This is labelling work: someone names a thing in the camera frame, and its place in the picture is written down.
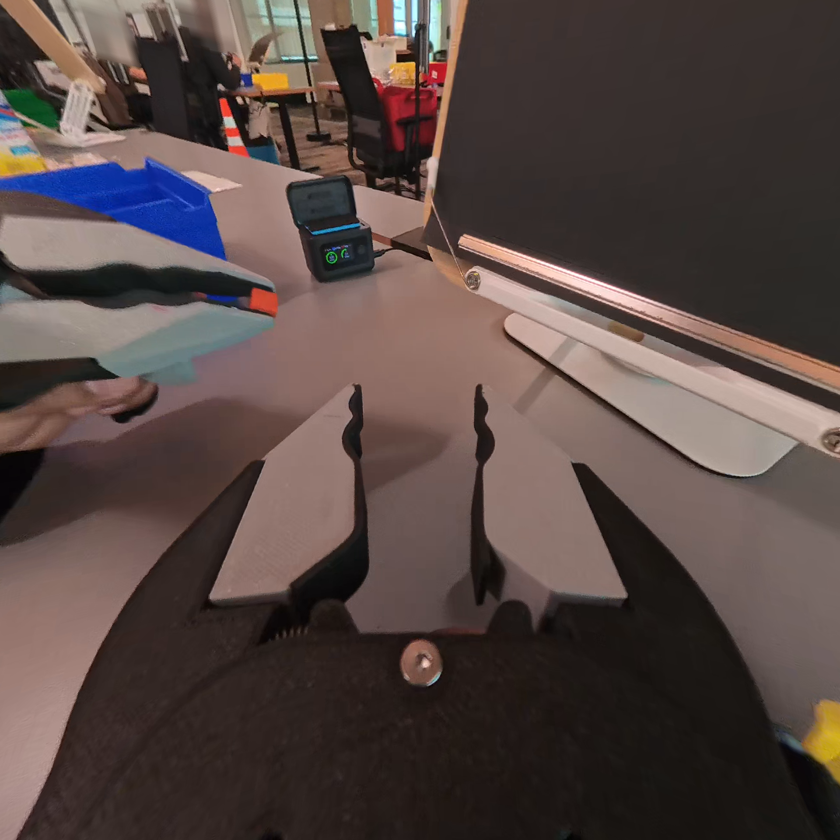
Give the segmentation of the black charging case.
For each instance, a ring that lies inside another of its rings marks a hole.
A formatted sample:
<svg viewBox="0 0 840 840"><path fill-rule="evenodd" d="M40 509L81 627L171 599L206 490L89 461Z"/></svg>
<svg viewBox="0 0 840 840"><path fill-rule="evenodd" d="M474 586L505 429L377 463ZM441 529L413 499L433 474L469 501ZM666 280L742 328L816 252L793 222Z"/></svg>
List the black charging case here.
<svg viewBox="0 0 840 840"><path fill-rule="evenodd" d="M373 270L372 230L358 216L354 186L347 176L291 182L286 195L316 281L327 283Z"/></svg>

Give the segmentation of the black office chair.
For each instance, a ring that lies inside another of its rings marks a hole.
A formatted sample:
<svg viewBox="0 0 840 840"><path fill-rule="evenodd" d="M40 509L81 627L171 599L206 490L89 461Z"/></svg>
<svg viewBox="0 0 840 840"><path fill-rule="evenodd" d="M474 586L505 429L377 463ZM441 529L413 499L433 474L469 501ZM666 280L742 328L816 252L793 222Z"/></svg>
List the black office chair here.
<svg viewBox="0 0 840 840"><path fill-rule="evenodd" d="M364 56L361 32L355 26L321 30L325 53L343 98L347 119L346 146L350 167L363 174L370 188L402 195L412 190L414 197L424 196L423 167L432 155L423 158L420 151L394 153L388 150L385 121L377 96L375 79Z"/></svg>

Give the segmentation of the person's left forearm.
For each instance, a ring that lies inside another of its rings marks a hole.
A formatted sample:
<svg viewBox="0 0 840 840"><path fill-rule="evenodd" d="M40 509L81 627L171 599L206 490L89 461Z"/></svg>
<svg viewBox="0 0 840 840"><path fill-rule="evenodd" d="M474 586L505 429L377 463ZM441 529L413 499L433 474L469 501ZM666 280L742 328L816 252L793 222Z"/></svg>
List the person's left forearm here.
<svg viewBox="0 0 840 840"><path fill-rule="evenodd" d="M1 519L14 508L37 474L45 450L30 449L1 455Z"/></svg>

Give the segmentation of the person's left hand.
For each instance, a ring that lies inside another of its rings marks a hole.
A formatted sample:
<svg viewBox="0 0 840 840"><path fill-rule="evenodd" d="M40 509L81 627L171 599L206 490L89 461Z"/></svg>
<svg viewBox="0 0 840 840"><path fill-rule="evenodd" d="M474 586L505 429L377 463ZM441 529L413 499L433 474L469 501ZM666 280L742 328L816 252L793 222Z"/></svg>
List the person's left hand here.
<svg viewBox="0 0 840 840"><path fill-rule="evenodd" d="M1 454L45 448L83 417L142 410L158 392L158 385L139 377L58 385L1 412Z"/></svg>

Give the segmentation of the blue plastic bin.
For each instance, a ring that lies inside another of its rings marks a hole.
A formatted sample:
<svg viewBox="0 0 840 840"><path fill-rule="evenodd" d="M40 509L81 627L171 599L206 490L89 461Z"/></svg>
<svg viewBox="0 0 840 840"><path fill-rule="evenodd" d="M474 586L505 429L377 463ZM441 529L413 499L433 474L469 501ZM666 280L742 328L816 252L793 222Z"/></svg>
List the blue plastic bin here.
<svg viewBox="0 0 840 840"><path fill-rule="evenodd" d="M227 258L210 190L149 158L132 170L107 162L7 176L1 190L85 208L206 255Z"/></svg>

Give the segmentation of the orange traffic cone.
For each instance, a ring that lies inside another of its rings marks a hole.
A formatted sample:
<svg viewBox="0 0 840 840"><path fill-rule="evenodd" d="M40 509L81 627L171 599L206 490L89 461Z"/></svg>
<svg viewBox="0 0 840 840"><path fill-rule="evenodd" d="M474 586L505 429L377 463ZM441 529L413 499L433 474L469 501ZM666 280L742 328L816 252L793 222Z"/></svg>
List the orange traffic cone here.
<svg viewBox="0 0 840 840"><path fill-rule="evenodd" d="M228 100L225 97L220 97L218 100L219 109L222 116L224 138L227 146L227 151L235 154L241 158L249 158L248 150L243 141L242 135L238 130L238 124L229 107Z"/></svg>

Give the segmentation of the wooden background desk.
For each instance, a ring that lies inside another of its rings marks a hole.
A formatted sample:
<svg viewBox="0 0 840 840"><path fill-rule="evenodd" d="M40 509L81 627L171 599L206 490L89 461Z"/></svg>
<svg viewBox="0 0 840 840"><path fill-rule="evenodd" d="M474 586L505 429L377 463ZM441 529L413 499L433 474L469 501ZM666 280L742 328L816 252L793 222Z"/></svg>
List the wooden background desk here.
<svg viewBox="0 0 840 840"><path fill-rule="evenodd" d="M289 158L290 167L300 172L316 172L318 167L301 167L296 136L291 125L291 117L289 114L287 100L295 97L305 97L311 109L311 115L316 125L316 134L319 135L319 116L316 92L312 87L300 88L262 88L262 87L245 87L232 91L231 96L242 98L245 100L256 100L262 104L273 104L276 106L279 113L280 126L282 129L283 140L285 141L285 148Z"/></svg>

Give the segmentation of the dark brown flat panel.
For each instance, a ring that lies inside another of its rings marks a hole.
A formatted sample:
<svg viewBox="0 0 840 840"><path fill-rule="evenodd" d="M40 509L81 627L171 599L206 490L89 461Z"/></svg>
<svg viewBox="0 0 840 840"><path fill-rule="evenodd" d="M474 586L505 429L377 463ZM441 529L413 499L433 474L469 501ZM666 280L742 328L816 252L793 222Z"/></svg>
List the dark brown flat panel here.
<svg viewBox="0 0 840 840"><path fill-rule="evenodd" d="M391 237L391 248L410 256L432 261L429 247L424 242L424 226L411 228Z"/></svg>

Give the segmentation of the beige cardboard panel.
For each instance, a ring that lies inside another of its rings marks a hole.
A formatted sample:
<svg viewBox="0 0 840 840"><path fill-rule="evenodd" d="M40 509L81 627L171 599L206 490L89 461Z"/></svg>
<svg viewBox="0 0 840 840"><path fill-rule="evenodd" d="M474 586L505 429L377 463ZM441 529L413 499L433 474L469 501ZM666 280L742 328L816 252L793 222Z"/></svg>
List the beige cardboard panel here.
<svg viewBox="0 0 840 840"><path fill-rule="evenodd" d="M90 69L35 1L2 1L1 5L70 81L83 82L98 95L105 93L104 79Z"/></svg>

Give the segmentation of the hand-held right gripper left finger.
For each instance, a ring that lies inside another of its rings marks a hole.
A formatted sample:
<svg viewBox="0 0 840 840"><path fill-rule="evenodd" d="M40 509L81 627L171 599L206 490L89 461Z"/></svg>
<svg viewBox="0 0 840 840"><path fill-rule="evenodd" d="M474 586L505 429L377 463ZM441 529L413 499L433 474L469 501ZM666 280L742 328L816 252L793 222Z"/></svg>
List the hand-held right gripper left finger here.
<svg viewBox="0 0 840 840"><path fill-rule="evenodd" d="M345 386L262 459L209 594L216 606L348 601L370 568L361 386Z"/></svg>

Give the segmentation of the yellow plastic bin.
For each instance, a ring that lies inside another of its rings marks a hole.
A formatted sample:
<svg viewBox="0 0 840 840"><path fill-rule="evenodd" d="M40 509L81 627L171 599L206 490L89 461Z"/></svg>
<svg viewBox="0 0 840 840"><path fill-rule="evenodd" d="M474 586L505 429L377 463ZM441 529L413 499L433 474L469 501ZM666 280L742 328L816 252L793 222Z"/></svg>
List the yellow plastic bin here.
<svg viewBox="0 0 840 840"><path fill-rule="evenodd" d="M803 740L805 751L839 784L839 702L820 700L814 721Z"/></svg>

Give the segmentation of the disinfecting wipes canister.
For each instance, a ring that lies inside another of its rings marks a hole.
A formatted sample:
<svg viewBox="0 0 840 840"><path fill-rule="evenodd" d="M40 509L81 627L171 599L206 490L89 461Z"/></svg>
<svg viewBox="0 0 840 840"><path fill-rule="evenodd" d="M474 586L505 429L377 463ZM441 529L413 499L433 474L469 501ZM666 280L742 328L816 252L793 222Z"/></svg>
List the disinfecting wipes canister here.
<svg viewBox="0 0 840 840"><path fill-rule="evenodd" d="M1 177L36 174L47 170L44 157L1 92Z"/></svg>

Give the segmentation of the white laptop stand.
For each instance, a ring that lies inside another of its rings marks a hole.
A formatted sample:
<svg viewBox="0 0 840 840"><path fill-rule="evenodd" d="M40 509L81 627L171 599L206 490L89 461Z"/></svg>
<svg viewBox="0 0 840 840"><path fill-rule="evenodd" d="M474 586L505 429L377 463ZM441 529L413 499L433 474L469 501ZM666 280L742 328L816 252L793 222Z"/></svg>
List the white laptop stand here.
<svg viewBox="0 0 840 840"><path fill-rule="evenodd" d="M94 98L94 91L85 81L73 80L70 83L58 131L59 141L66 147L85 150L124 140L121 133L109 129L88 129Z"/></svg>

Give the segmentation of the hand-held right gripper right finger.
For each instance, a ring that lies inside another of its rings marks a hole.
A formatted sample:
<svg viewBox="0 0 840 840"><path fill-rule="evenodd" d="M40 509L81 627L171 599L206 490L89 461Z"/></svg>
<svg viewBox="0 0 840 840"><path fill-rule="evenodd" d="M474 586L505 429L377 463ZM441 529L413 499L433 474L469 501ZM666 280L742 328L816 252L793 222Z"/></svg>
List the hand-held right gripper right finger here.
<svg viewBox="0 0 840 840"><path fill-rule="evenodd" d="M622 606L626 587L571 457L482 384L474 429L469 576L475 603L521 602L532 625L561 606Z"/></svg>

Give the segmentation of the black monitor with wooden edge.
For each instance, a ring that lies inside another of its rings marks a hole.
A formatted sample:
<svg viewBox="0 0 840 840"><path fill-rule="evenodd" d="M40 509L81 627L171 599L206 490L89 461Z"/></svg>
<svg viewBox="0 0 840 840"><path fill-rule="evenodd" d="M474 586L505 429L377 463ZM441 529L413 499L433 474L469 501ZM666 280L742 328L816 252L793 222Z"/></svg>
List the black monitor with wooden edge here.
<svg viewBox="0 0 840 840"><path fill-rule="evenodd" d="M838 2L466 2L430 245L838 411Z"/></svg>

